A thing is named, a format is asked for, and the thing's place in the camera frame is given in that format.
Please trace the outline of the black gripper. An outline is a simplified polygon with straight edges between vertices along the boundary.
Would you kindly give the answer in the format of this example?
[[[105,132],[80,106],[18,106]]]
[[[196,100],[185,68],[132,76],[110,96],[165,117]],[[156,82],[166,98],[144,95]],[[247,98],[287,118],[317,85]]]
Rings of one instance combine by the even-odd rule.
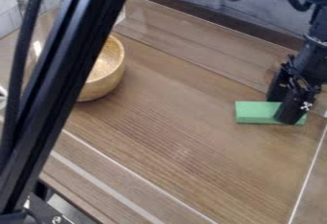
[[[265,100],[281,101],[275,119],[296,124],[309,112],[315,96],[327,84],[327,60],[321,57],[288,56],[269,83]]]

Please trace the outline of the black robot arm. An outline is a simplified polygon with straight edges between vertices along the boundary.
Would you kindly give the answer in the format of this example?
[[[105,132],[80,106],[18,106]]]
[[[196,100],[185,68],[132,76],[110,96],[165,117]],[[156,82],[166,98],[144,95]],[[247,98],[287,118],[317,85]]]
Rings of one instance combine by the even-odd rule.
[[[312,8],[311,26],[300,51],[287,56],[273,75],[265,100],[280,103],[273,119],[279,123],[296,124],[311,111],[315,96],[327,84],[327,0],[285,1],[299,12]]]

